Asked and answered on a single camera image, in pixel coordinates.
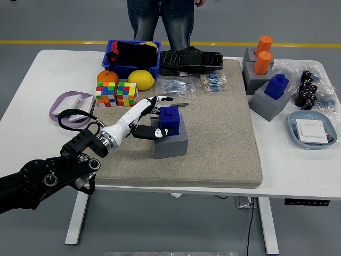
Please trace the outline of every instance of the white robotic hand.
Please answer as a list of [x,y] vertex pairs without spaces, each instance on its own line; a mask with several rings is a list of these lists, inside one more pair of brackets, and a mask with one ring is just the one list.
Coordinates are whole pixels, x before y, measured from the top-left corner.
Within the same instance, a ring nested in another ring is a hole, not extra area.
[[121,143],[122,139],[132,134],[139,139],[160,139],[166,136],[169,132],[168,129],[157,129],[152,126],[137,125],[141,117],[147,114],[160,114],[159,101],[172,101],[173,98],[167,96],[155,96],[140,100],[134,107],[125,113],[116,124],[106,126],[101,129],[97,138],[107,147],[107,149],[116,149]]

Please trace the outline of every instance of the gray floor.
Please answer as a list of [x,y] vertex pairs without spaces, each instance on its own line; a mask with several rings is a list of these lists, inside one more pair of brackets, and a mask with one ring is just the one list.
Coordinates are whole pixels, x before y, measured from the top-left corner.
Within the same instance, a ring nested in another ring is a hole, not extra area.
[[[339,15],[339,1],[207,0],[196,9],[191,39],[257,42],[260,35],[268,34],[278,43],[340,44]],[[0,24],[0,41],[133,38],[125,0],[2,0]],[[162,23],[155,40],[167,40]],[[244,47],[197,48],[233,57],[242,57],[245,51]],[[43,49],[104,51],[105,45],[0,44],[0,118]],[[321,62],[341,97],[340,48],[273,47],[272,52],[275,58]],[[104,255],[109,251],[246,255],[251,210],[236,209],[233,197],[184,195],[175,199],[162,193],[98,190],[90,198],[79,244],[66,246],[75,198],[76,192],[66,188],[36,211],[0,215],[0,255]],[[271,199],[271,206],[281,255],[339,255],[340,202],[304,207]],[[250,255],[266,255],[258,210],[251,228]]]

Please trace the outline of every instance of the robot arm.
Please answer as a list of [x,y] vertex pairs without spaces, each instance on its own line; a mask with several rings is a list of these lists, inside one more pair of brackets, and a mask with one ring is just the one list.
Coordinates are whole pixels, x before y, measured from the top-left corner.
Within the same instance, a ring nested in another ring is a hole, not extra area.
[[166,136],[169,132],[168,129],[156,129],[151,126],[137,125],[141,117],[147,114],[159,114],[159,108],[162,105],[156,104],[159,101],[172,101],[173,98],[166,96],[155,96],[148,99],[139,101],[127,113],[125,113],[116,124],[104,127],[99,131],[98,139],[108,149],[116,149],[121,143],[122,139],[127,137],[130,133],[139,139],[159,139]]
[[[94,116],[78,110],[65,110],[59,115],[62,128],[78,131],[79,133],[67,142],[61,149],[61,156],[46,160],[28,162],[17,173],[0,178],[0,214],[11,209],[23,208],[35,210],[39,203],[53,195],[65,186],[71,186],[79,191],[91,195],[95,190],[95,175],[100,168],[97,159],[83,153],[86,148],[93,150],[98,156],[106,157],[109,149],[116,149],[123,138],[130,133],[136,138],[159,139],[168,133],[151,126],[137,125],[138,121],[147,114],[158,114],[158,101],[172,101],[170,97],[152,97],[139,101],[116,124],[104,125]],[[63,116],[70,114],[84,114],[95,119],[99,127],[93,134],[88,128],[83,130],[71,129],[61,123]]]

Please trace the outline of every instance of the black cable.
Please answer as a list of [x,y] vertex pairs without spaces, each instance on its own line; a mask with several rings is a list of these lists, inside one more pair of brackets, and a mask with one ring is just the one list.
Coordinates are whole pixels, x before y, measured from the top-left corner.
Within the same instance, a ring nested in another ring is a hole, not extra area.
[[[68,126],[66,126],[66,125],[64,125],[64,124],[62,123],[62,119],[63,119],[64,117],[66,117],[66,116],[71,116],[71,115],[83,115],[83,116],[87,116],[87,117],[89,117],[89,118],[91,118],[91,119],[97,120],[97,117],[95,117],[94,115],[92,115],[92,114],[90,114],[90,113],[88,113],[88,112],[85,112],[85,111],[80,110],[80,109],[72,108],[72,109],[66,109],[66,110],[62,111],[62,112],[58,115],[58,124],[59,124],[59,126],[62,127],[62,128],[65,129],[65,130],[75,131],[75,132],[81,132],[82,129],[71,128],[71,127],[68,127]],[[100,124],[99,124],[98,122],[91,122],[91,123],[89,123],[88,126],[86,127],[86,129],[89,129],[89,127],[90,127],[91,125],[93,125],[93,124],[97,125],[97,131],[96,131],[96,133],[95,133],[95,135],[97,135],[97,134],[99,133],[100,129],[101,129],[101,126],[100,126]]]
[[226,199],[226,198],[228,198],[229,196],[226,196],[226,197],[220,197],[220,196],[217,196],[217,195],[216,195],[216,197],[219,197],[220,199]]
[[251,231],[251,224],[252,224],[252,220],[254,218],[254,198],[251,197],[251,206],[252,206],[252,214],[251,214],[251,220],[250,220],[250,225],[249,225],[249,232],[248,232],[248,236],[247,236],[247,256],[249,256],[249,243],[250,243],[250,231]]

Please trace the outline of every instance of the gray block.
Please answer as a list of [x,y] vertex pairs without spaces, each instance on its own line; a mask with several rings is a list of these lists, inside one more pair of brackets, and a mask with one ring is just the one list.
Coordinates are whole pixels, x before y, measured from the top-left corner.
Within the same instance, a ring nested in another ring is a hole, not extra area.
[[[257,57],[255,55],[256,49],[257,49],[256,46],[246,47],[246,51],[245,51],[244,58],[243,58],[243,67],[244,67],[245,63],[247,63],[247,62],[256,62],[256,60],[257,60]],[[274,64],[274,60],[272,59],[270,62],[271,68],[273,67],[273,64]]]
[[264,93],[267,84],[264,84],[255,92],[249,106],[250,109],[270,122],[284,109],[293,93],[285,89],[284,94],[277,100],[274,100]]
[[246,62],[242,72],[246,95],[253,95],[255,91],[257,91],[275,75],[270,66],[267,69],[266,74],[262,76],[254,73],[254,67],[255,62]]
[[[150,118],[151,125],[159,128],[159,117]],[[155,159],[187,155],[188,137],[185,123],[180,114],[179,135],[154,140]]]

